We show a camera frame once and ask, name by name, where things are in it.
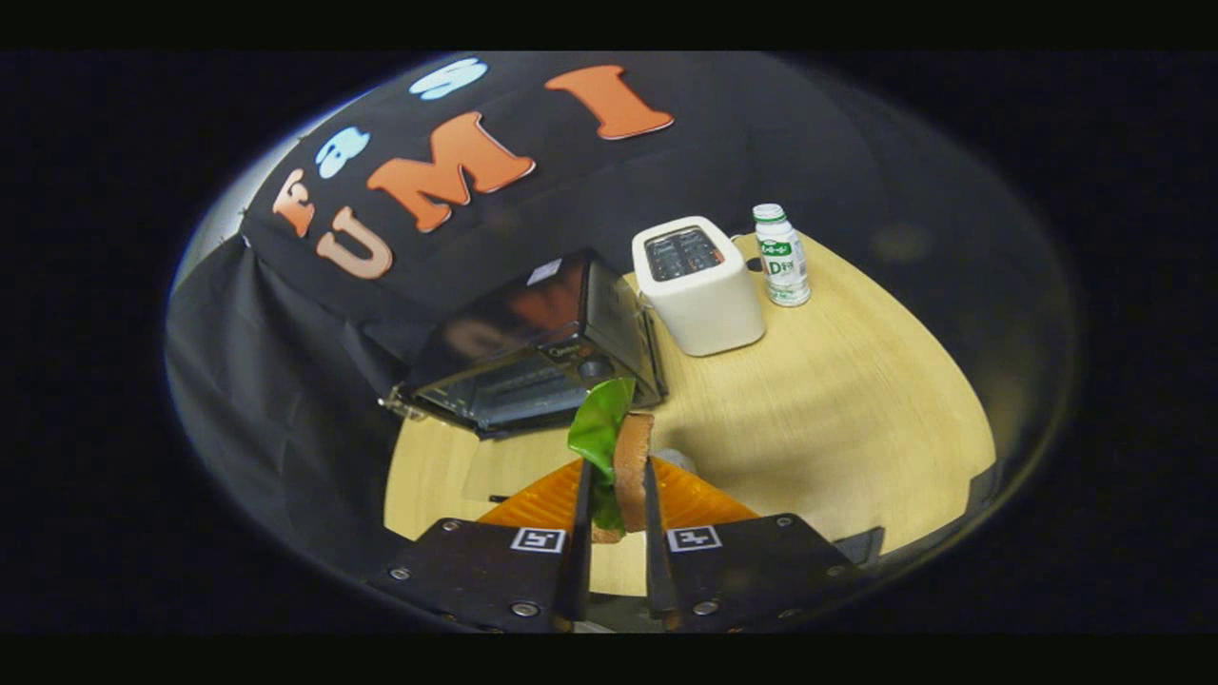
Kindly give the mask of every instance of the toaster oven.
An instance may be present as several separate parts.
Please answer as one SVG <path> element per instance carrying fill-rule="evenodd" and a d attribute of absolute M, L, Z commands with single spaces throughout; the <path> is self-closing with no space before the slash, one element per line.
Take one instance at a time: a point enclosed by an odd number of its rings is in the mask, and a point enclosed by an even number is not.
<path fill-rule="evenodd" d="M 438 325 L 397 399 L 480 439 L 569 425 L 597 384 L 635 379 L 633 407 L 667 394 L 654 323 L 591 250 L 547 262 Z"/>

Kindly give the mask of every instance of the letter m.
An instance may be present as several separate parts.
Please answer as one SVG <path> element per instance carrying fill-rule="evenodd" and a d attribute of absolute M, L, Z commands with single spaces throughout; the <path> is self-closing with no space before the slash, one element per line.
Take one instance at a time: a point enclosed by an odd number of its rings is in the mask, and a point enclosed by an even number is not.
<path fill-rule="evenodd" d="M 527 176 L 537 165 L 499 145 L 482 129 L 481 118 L 479 112 L 469 112 L 440 124 L 431 133 L 432 163 L 390 160 L 368 177 L 368 188 L 392 195 L 414 215 L 418 229 L 430 233 L 453 212 L 426 196 L 468 205 L 465 173 L 474 178 L 474 189 L 484 194 Z"/>

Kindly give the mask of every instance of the dark background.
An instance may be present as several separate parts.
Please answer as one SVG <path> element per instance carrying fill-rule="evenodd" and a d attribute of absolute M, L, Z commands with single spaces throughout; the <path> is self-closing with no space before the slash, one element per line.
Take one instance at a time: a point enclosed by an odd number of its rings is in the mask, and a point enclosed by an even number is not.
<path fill-rule="evenodd" d="M 161 371 L 168 285 L 263 150 L 429 55 L 12 51 L 16 371 L 2 628 L 384 633 L 190 458 Z M 1075 421 L 1023 496 L 849 631 L 1212 631 L 1211 233 L 1218 60 L 1185 52 L 784 54 L 922 115 L 1041 210 L 1084 293 Z"/>

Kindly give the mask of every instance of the round wooden table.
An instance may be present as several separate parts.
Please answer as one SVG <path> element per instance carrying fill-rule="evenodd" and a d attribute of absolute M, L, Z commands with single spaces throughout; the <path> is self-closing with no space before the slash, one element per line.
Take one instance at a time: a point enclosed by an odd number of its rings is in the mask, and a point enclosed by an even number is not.
<path fill-rule="evenodd" d="M 883 527 L 888 553 L 963 516 L 970 480 L 994 463 L 994 439 L 931 332 L 862 272 L 803 241 L 805 305 L 770 303 L 753 274 L 766 318 L 758 342 L 688 357 L 655 318 L 669 397 L 648 410 L 652 449 L 685 452 L 753 511 L 794 512 L 831 541 Z M 758 255 L 752 238 L 737 245 L 747 260 Z M 566 429 L 479 441 L 434 418 L 403 422 L 385 525 L 414 540 L 436 519 L 476 519 L 495 506 L 490 496 L 572 458 Z M 646 595 L 646 535 L 593 545 L 593 592 Z"/>

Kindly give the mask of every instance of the green label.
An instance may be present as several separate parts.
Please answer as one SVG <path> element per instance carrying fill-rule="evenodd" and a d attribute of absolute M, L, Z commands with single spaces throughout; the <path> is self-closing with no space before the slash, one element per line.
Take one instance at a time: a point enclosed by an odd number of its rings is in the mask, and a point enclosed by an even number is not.
<path fill-rule="evenodd" d="M 775 240 L 761 241 L 762 255 L 784 256 L 790 254 L 790 243 L 777 243 Z"/>

